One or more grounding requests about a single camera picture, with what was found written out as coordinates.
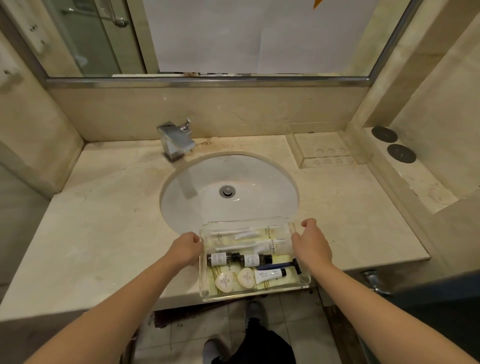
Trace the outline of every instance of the person's right hand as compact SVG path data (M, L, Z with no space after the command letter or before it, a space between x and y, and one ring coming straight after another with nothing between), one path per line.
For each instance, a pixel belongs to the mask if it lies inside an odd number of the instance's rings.
M310 271L318 265L332 265L332 250L324 234L317 226L317 220L308 218L302 221L303 234L292 234L293 251L297 258L307 265Z

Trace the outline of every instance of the white sink basin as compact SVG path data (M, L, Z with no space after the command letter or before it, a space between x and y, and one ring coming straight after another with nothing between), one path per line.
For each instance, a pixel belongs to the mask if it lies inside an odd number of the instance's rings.
M243 155L192 164L167 184L160 200L163 218L177 233L198 233L210 221L289 218L297 207L297 190L284 172Z

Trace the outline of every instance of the white paper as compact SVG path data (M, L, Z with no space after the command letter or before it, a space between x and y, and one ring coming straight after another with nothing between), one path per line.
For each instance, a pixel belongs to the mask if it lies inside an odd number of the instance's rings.
M255 73L270 0L144 0L162 72Z
M258 73L346 69L378 0L275 0L262 32Z

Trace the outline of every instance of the sink drain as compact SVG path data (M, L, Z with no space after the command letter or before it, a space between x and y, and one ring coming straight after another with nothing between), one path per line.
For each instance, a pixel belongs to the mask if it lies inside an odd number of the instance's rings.
M223 186L222 188L220 188L220 196L222 196L223 198L232 198L233 196L235 196L235 188L228 185Z

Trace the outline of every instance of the chrome faucet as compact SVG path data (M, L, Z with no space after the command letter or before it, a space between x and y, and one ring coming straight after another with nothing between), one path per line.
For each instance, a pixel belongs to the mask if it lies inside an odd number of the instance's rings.
M171 121L156 127L161 134L161 141L165 156L170 162L175 162L183 155L192 150L196 143L190 138L190 119L187 118L185 124L176 126Z

